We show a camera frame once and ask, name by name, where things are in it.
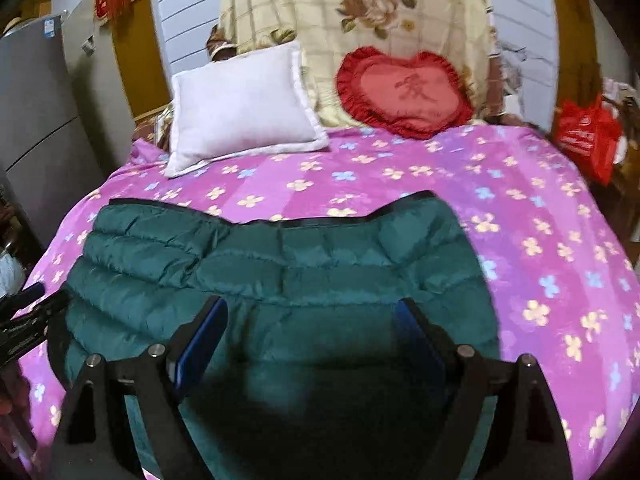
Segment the dark green puffer jacket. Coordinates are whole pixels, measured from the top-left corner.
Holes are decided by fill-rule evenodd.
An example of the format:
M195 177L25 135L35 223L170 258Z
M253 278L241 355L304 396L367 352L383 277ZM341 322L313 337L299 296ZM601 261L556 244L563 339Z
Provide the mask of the dark green puffer jacket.
M69 387L85 358L166 341L211 296L224 336L181 404L218 479L413 479L444 404L412 367L394 311L412 299L460 344L498 356L474 249L430 192L360 218L232 223L149 200L103 207L49 339Z

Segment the pink floral bed sheet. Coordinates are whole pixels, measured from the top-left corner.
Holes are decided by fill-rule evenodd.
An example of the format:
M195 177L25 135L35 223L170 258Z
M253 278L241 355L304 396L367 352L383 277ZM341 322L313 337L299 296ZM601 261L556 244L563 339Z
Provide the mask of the pink floral bed sheet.
M429 141L342 129L324 152L214 162L177 179L138 141L130 159L70 210L30 276L55 290L99 209L160 200L231 221L352 217L430 190L452 207L488 281L502 354L541 362L574 475L587 479L639 397L639 283L573 164L536 132L472 126Z

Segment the grey refrigerator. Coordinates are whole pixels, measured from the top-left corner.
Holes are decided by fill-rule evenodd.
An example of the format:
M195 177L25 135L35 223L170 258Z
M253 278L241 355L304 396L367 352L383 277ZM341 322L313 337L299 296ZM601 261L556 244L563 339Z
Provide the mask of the grey refrigerator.
M47 246L104 173L73 95L62 16L15 27L1 38L0 49L1 181Z

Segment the white square pillow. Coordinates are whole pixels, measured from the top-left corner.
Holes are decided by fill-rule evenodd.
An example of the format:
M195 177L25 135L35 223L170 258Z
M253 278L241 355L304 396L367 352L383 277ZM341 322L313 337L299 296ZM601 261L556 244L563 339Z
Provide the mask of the white square pillow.
M172 76L165 176L235 156L305 153L329 145L294 40Z

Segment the red shopping bag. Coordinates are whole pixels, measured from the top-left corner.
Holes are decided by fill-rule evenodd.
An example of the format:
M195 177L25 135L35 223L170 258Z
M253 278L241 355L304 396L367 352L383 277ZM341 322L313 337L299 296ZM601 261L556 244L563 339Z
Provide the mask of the red shopping bag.
M553 141L584 177L600 185L611 181L620 122L603 106L603 96L587 107L565 102Z

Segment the red heart-shaped cushion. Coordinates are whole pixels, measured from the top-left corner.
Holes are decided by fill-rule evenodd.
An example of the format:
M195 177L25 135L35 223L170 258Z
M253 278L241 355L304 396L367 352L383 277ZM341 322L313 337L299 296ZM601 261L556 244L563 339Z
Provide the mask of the red heart-shaped cushion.
M394 58L358 48L345 56L335 89L352 118L404 138L428 140L473 117L454 66L433 52Z

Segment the cream rose-print quilt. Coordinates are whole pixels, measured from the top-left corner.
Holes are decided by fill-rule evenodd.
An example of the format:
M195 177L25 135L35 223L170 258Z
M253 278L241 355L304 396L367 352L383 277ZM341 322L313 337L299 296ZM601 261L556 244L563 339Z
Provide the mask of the cream rose-print quilt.
M454 66L475 117L501 105L491 0L221 0L207 40L210 58L296 40L303 74L323 125L355 125L341 106L335 76L344 57L375 47L395 58L434 52Z

